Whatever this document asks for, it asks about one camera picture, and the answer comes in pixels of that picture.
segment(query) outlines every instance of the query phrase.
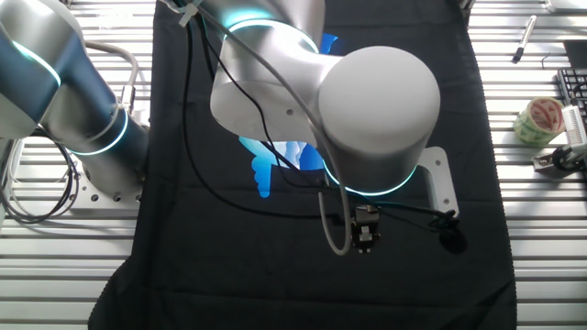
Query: tape roll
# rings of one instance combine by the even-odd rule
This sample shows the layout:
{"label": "tape roll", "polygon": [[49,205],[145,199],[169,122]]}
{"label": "tape roll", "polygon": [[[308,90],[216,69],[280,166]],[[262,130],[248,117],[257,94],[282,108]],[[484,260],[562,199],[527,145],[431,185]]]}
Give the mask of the tape roll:
{"label": "tape roll", "polygon": [[538,97],[518,114],[514,131],[525,143],[544,147],[565,131],[561,102],[551,97]]}

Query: metal table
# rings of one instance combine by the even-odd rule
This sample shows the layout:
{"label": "metal table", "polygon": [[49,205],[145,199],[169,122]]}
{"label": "metal table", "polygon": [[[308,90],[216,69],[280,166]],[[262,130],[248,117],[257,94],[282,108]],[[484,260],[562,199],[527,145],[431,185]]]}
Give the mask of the metal table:
{"label": "metal table", "polygon": [[[155,0],[77,0],[72,11],[87,39],[134,52],[141,120],[149,116],[152,19]],[[537,28],[524,58],[510,62],[531,15]],[[587,330],[587,187],[581,174],[551,180],[532,170],[528,148],[512,129],[515,115],[535,96],[558,96],[555,73],[569,66],[564,39],[586,39],[587,17],[550,14],[537,0],[478,0],[471,39],[484,82],[504,209],[512,238],[522,330]],[[89,50],[120,94],[129,66]],[[27,141],[17,193],[31,209],[49,210],[65,171],[49,141]],[[81,330],[109,276],[128,256],[135,217],[74,216],[25,228],[6,220],[0,235],[0,329]]]}

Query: black cloth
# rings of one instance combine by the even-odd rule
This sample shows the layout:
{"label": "black cloth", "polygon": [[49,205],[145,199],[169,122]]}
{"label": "black cloth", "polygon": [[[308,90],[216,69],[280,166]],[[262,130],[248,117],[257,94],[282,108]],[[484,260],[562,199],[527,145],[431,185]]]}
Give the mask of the black cloth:
{"label": "black cloth", "polygon": [[[382,241],[370,255],[337,257],[319,220],[244,213],[203,189],[181,133],[186,36],[178,20],[158,4],[149,177],[132,255],[106,286],[90,329],[515,329],[512,253],[488,117],[456,0],[329,0],[326,32],[339,37],[333,53],[393,46],[436,75],[442,105],[429,146],[449,155],[469,241],[458,256],[436,234],[383,218]],[[316,192],[289,188],[276,170],[271,197],[259,197],[253,155],[210,115],[211,81],[198,37],[194,44],[188,122],[200,171],[239,204],[317,214]],[[389,199],[426,206],[423,173]],[[333,200],[328,208],[340,212]],[[333,229],[339,244],[342,232]]]}

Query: glowing blue light ring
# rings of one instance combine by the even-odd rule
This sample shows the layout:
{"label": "glowing blue light ring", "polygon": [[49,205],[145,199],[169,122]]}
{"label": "glowing blue light ring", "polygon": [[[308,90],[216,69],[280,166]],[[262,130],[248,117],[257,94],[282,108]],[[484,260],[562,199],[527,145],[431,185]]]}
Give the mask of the glowing blue light ring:
{"label": "glowing blue light ring", "polygon": [[32,52],[30,49],[28,49],[25,46],[17,43],[16,41],[12,41],[12,43],[15,45],[15,47],[17,48],[18,51],[20,51],[24,55],[30,57],[31,59],[33,59],[34,61],[36,61],[38,64],[42,65],[45,69],[47,69],[47,71],[53,77],[55,77],[55,80],[57,81],[57,86],[61,86],[61,78],[60,78],[59,74],[57,74],[57,72],[55,71],[55,69],[53,69],[45,60],[43,60],[39,55],[37,55],[34,52]]}
{"label": "glowing blue light ring", "polygon": [[125,125],[122,127],[122,132],[120,132],[120,135],[118,135],[118,137],[112,143],[110,143],[107,147],[101,148],[98,151],[94,151],[94,152],[85,152],[84,153],[84,152],[72,151],[72,153],[75,155],[78,155],[78,156],[93,156],[93,155],[101,154],[103,152],[110,150],[113,146],[116,145],[116,143],[118,143],[118,141],[120,141],[120,139],[125,135],[125,133],[127,133],[128,113],[126,111],[124,111],[124,113],[125,113]]}
{"label": "glowing blue light ring", "polygon": [[285,23],[282,23],[282,22],[278,22],[278,21],[274,21],[274,20],[269,20],[269,19],[249,19],[249,20],[245,20],[245,21],[242,21],[242,22],[238,22],[237,24],[235,24],[232,27],[230,27],[228,30],[230,32],[233,32],[234,33],[237,30],[240,30],[242,28],[249,28],[249,27],[271,27],[271,28],[280,27],[280,28],[288,28],[291,31],[295,31],[297,34],[299,34],[300,38],[303,41],[305,41],[305,43],[307,43],[316,54],[320,53],[320,49],[318,48],[318,46],[316,45],[316,43],[312,40],[312,38],[310,38],[310,36],[308,36],[307,34],[305,34],[305,32],[303,32],[302,30],[297,29],[297,28],[292,27],[292,26],[289,26],[289,25],[287,25]]}
{"label": "glowing blue light ring", "polygon": [[[362,195],[362,196],[365,196],[365,197],[376,197],[376,196],[383,196],[383,195],[385,195],[385,194],[388,194],[388,193],[393,193],[393,192],[395,192],[396,190],[398,190],[398,189],[402,188],[402,187],[403,187],[403,186],[404,186],[404,185],[405,185],[407,182],[409,182],[409,181],[410,181],[410,179],[412,179],[412,177],[414,176],[415,170],[416,170],[417,168],[418,168],[417,166],[416,166],[416,167],[414,167],[414,170],[412,170],[412,173],[411,173],[411,174],[410,174],[410,175],[407,177],[407,179],[405,179],[405,181],[404,181],[404,182],[400,183],[400,184],[399,184],[397,187],[395,187],[395,188],[392,188],[392,189],[390,189],[390,190],[387,190],[387,191],[385,191],[385,192],[359,192],[359,191],[356,191],[356,190],[354,190],[354,189],[352,189],[352,188],[349,188],[349,187],[346,187],[346,188],[347,188],[347,191],[348,191],[348,192],[351,192],[351,193],[357,193],[357,194],[359,194],[359,195]],[[326,163],[324,163],[324,169],[327,171],[327,173],[328,173],[328,176],[330,177],[330,179],[332,179],[332,181],[333,181],[333,182],[335,182],[336,184],[339,184],[339,183],[338,183],[338,180],[337,180],[337,178],[335,178],[335,177],[334,177],[334,175],[332,175],[332,173],[331,173],[331,172],[330,172],[330,170],[328,169],[328,166],[327,166],[327,164],[326,164]]]}

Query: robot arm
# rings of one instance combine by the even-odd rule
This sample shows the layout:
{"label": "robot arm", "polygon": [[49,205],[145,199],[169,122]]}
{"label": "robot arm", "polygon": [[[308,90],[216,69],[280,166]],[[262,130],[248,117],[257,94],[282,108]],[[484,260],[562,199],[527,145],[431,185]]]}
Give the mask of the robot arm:
{"label": "robot arm", "polygon": [[96,188],[139,191],[148,131],[90,62],[70,11],[57,0],[0,0],[0,50],[0,138],[42,125]]}
{"label": "robot arm", "polygon": [[[218,68],[210,104],[225,129],[313,145],[327,156],[327,173],[344,192],[344,204],[342,182],[351,193],[376,197],[399,189],[419,165],[427,169],[432,205],[458,213],[446,154],[425,150],[440,93],[417,57],[390,47],[345,57],[319,54],[326,13],[321,0],[161,1],[184,13],[183,23],[201,10],[220,38],[230,36],[220,54],[226,70]],[[42,125],[82,161],[86,177],[102,192],[140,189],[147,129],[128,115],[92,65],[82,30],[63,4],[0,0],[0,50],[0,138],[24,138]],[[259,102],[269,137],[259,109],[237,84]],[[356,219],[353,237],[374,237],[368,214],[365,223]],[[347,241],[340,254],[348,248]]]}
{"label": "robot arm", "polygon": [[[165,2],[176,11],[190,11],[190,6],[182,10],[176,1]],[[309,120],[312,118],[276,77],[223,34],[221,60],[236,82],[259,102],[272,140],[313,145],[323,156],[328,155],[324,159],[331,179],[345,182],[354,193],[382,195],[409,180],[440,107],[436,79],[421,60],[391,47],[360,49],[345,57],[319,54],[324,1],[196,3],[270,63],[316,118]],[[259,110],[221,67],[211,110],[228,131],[268,140]],[[338,165],[339,178],[334,177],[333,162]]]}

